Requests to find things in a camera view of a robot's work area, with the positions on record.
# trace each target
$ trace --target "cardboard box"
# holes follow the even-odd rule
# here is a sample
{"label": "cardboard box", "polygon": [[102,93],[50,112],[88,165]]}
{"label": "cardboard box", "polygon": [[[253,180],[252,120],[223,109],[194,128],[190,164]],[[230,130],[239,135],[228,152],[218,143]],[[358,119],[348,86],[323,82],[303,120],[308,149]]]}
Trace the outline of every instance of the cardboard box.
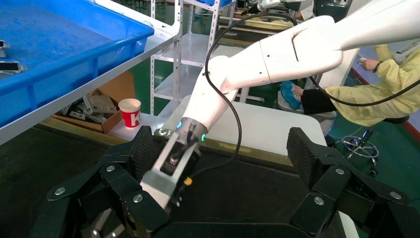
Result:
{"label": "cardboard box", "polygon": [[[94,92],[90,94],[100,93],[102,95],[110,96],[114,101],[115,105],[118,106],[118,103],[126,98],[136,98],[134,93],[134,76],[130,72],[124,72],[118,77],[112,79],[108,83],[102,85]],[[80,126],[89,130],[96,132],[101,132],[107,134],[115,125],[117,125],[121,120],[121,112],[118,111],[112,115],[108,120],[102,124],[95,124],[91,122],[86,122],[82,120],[77,120],[73,118],[67,118],[60,116],[59,112],[52,116],[53,118],[62,120],[64,122]]]}

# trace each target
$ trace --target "white table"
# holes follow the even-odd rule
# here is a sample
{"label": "white table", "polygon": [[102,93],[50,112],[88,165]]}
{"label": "white table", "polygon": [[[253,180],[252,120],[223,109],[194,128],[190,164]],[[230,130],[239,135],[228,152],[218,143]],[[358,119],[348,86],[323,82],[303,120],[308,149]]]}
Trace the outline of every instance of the white table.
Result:
{"label": "white table", "polygon": [[[182,119],[190,96],[185,97],[163,128],[174,130]],[[242,124],[241,145],[287,155],[286,143],[291,127],[300,127],[313,142],[326,145],[319,122],[312,117],[250,104],[233,102]],[[215,123],[206,138],[236,144],[238,126],[230,109]]]}
{"label": "white table", "polygon": [[136,136],[137,132],[140,130],[140,127],[143,125],[148,125],[152,128],[152,133],[155,130],[162,128],[163,124],[166,122],[167,118],[160,118],[157,116],[140,113],[140,125],[136,128],[127,128],[124,126],[124,120],[121,120],[117,125],[111,129],[107,135],[112,135],[115,137],[119,137],[125,140],[133,140],[134,136]]}

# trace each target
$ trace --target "person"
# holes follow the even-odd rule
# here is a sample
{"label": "person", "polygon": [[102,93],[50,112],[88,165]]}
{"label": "person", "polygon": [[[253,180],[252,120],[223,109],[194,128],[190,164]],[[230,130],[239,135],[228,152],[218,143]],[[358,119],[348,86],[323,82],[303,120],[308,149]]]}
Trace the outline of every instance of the person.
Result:
{"label": "person", "polygon": [[[344,102],[372,103],[392,96],[420,79],[420,48],[409,55],[401,65],[392,59],[387,45],[379,45],[374,49],[378,60],[362,59],[359,64],[381,78],[378,84],[329,87],[325,89],[326,92]],[[291,84],[291,81],[284,82],[284,85],[282,83],[280,88],[291,107],[296,108],[296,102],[299,105],[301,103],[307,115],[338,111],[347,120],[362,126],[372,126],[386,118],[402,118],[415,113],[420,109],[419,90],[420,85],[385,103],[354,107],[331,100],[317,89],[301,89]],[[293,99],[287,97],[288,95],[293,95]]]}

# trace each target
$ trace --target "blue plastic bin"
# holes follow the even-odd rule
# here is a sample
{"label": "blue plastic bin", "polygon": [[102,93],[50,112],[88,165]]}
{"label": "blue plastic bin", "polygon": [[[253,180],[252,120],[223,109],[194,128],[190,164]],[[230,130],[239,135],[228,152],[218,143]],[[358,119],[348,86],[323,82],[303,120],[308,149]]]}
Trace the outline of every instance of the blue plastic bin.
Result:
{"label": "blue plastic bin", "polygon": [[0,127],[143,53],[154,29],[88,0],[0,0]]}
{"label": "blue plastic bin", "polygon": [[[214,0],[197,0],[197,1],[206,3],[207,5],[210,5],[210,6],[213,6],[214,5]],[[232,2],[232,0],[221,0],[220,7],[226,6],[229,3],[231,3],[231,2]]]}

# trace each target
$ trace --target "chrome stool base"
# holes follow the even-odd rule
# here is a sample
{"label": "chrome stool base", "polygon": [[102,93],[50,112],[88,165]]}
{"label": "chrome stool base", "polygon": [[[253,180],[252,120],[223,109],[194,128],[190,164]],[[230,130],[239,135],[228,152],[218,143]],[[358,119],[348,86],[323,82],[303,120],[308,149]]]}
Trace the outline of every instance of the chrome stool base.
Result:
{"label": "chrome stool base", "polygon": [[349,135],[335,142],[335,146],[338,143],[342,143],[344,147],[350,151],[350,155],[347,156],[347,159],[350,159],[355,154],[364,158],[371,159],[373,166],[370,168],[369,173],[372,176],[375,176],[378,173],[375,167],[376,162],[378,161],[379,150],[369,141],[364,141],[361,143],[362,140],[363,138]]}

